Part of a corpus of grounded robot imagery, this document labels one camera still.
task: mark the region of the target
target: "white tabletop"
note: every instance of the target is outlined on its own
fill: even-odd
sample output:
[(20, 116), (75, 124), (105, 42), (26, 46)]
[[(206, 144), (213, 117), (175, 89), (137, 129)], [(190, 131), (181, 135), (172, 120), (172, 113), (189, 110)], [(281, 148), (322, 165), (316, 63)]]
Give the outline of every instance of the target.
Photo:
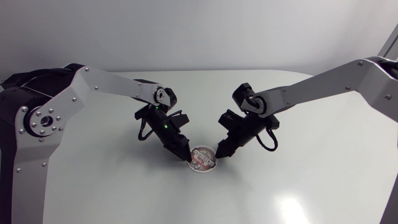
[[(275, 70), (131, 72), (173, 89), (190, 122), (190, 147), (217, 148), (218, 123), (242, 83), (254, 91), (310, 76)], [(397, 124), (356, 92), (277, 114), (279, 148), (253, 139), (206, 174), (192, 171), (153, 134), (138, 141), (145, 106), (90, 93), (50, 158), (44, 223), (378, 223), (398, 172)], [(267, 145), (272, 141), (260, 134)]]

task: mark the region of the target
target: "circular joint cover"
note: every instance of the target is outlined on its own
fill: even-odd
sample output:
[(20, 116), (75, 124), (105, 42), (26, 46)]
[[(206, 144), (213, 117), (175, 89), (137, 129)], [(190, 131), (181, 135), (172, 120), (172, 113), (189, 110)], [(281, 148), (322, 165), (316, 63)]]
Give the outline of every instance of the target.
[(159, 87), (158, 89), (156, 89), (155, 102), (156, 103), (162, 103), (165, 95), (166, 95), (166, 93), (165, 93), (165, 91), (164, 91), (164, 89), (162, 87)]
[(56, 132), (60, 126), (54, 111), (41, 111), (41, 106), (34, 108), (25, 119), (25, 128), (38, 137), (46, 137)]

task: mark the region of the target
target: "black joint housing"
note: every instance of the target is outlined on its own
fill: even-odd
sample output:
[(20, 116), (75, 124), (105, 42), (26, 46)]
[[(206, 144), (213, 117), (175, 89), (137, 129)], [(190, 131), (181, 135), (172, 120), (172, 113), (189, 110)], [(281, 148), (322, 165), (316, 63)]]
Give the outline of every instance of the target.
[(242, 118), (231, 110), (221, 115), (218, 122), (228, 130), (228, 137), (218, 143), (218, 159), (231, 157), (238, 147), (243, 147), (265, 128), (279, 128), (279, 121), (274, 115), (260, 118), (256, 113), (249, 113)]
[(163, 147), (179, 158), (191, 162), (189, 140), (179, 134), (180, 127), (189, 122), (186, 114), (167, 116), (167, 106), (147, 105), (135, 113), (136, 119), (144, 119), (163, 143)]

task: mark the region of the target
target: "silver arm link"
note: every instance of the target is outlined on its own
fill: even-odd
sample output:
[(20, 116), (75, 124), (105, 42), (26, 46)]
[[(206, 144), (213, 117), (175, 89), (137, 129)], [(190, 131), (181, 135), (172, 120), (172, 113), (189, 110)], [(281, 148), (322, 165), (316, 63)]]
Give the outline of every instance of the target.
[(254, 95), (262, 99), (264, 110), (243, 101), (241, 109), (264, 118), (293, 105), (356, 90), (374, 109), (398, 122), (398, 80), (377, 63), (355, 60), (291, 86), (278, 87)]

